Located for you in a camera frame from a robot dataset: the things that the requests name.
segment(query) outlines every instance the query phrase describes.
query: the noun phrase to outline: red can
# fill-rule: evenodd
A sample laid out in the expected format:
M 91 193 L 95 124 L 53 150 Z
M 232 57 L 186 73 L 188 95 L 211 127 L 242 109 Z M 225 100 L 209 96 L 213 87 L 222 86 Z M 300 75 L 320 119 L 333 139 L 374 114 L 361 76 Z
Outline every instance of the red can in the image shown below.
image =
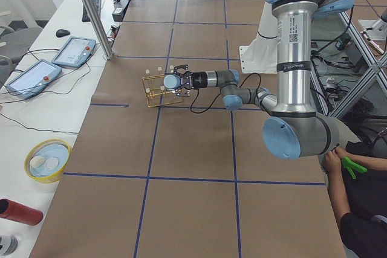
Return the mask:
M 34 226 L 43 219 L 43 213 L 9 199 L 0 199 L 0 218 Z

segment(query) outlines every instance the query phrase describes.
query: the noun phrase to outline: person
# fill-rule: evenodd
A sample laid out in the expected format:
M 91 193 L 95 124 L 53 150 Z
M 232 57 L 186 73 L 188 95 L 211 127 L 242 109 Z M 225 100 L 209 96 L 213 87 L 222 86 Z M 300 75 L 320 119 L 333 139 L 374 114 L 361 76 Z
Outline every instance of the person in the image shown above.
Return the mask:
M 366 167 L 352 179 L 341 165 L 348 156 Z M 344 245 L 360 258 L 387 257 L 387 160 L 336 147 L 325 154 L 328 194 Z

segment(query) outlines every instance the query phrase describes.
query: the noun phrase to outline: black mouse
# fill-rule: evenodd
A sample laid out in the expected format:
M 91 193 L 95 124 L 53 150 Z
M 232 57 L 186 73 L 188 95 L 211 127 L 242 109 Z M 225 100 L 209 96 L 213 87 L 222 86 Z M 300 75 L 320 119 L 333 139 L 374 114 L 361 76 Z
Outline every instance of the black mouse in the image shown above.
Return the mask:
M 56 31 L 56 36 L 57 37 L 62 37 L 62 36 L 68 36 L 70 34 L 70 32 L 68 30 L 64 30 L 63 28 L 61 28 L 60 30 L 57 30 Z

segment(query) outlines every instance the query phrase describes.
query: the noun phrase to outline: black keyboard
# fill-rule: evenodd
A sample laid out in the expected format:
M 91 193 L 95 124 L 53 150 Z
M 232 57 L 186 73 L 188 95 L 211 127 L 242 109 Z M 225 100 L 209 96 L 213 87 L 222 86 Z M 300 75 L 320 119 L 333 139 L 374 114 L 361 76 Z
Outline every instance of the black keyboard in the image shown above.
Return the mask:
M 98 15 L 101 15 L 101 0 L 93 0 L 94 7 L 96 8 Z M 90 18 L 87 14 L 85 6 L 83 6 L 83 13 L 82 13 L 82 22 L 88 22 L 90 21 Z

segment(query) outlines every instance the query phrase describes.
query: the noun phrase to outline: white table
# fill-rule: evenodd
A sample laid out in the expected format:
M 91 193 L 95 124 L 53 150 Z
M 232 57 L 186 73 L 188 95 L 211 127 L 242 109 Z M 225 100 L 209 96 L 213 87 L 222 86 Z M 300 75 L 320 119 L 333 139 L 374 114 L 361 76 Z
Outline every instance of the white table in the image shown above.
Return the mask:
M 70 36 L 92 38 L 98 43 L 91 23 L 81 21 L 82 7 L 81 0 L 64 0 L 30 49 L 59 49 Z M 113 0 L 103 0 L 101 20 L 106 33 L 111 25 L 118 25 L 118 23 L 113 21 L 112 11 Z M 70 30 L 71 34 L 57 38 L 55 32 L 60 28 Z M 36 53 L 36 56 L 40 59 L 51 60 L 55 53 Z M 33 56 L 27 55 L 20 62 L 17 69 L 25 70 L 35 62 L 36 59 Z M 28 127 L 78 132 L 89 107 L 90 98 L 102 74 L 105 62 L 106 58 L 104 57 L 103 50 L 99 47 L 88 61 L 89 67 L 84 65 L 76 71 L 63 69 L 62 74 L 70 71 L 73 72 L 53 82 L 45 89 L 45 91 L 67 92 L 80 76 L 90 70 L 90 73 L 80 79 L 69 94 L 43 93 L 30 100 L 3 104 L 3 109 L 0 113 Z M 18 74 L 17 72 L 13 73 L 9 80 Z M 5 92 L 5 88 L 0 90 L 0 93 Z M 10 96 L 9 94 L 0 95 L 0 103 L 13 100 L 20 100 L 20 98 Z M 29 151 L 42 141 L 50 138 L 59 138 L 73 146 L 77 135 L 28 130 L 13 121 L 5 119 L 3 116 L 0 116 L 0 132 L 0 198 L 8 198 L 42 210 L 45 215 L 58 182 L 41 184 L 29 178 L 24 172 L 24 159 Z M 40 232 L 42 223 L 40 222 L 36 226 L 28 226 L 0 219 L 0 235 L 15 235 L 19 239 L 16 251 L 8 257 L 28 257 Z

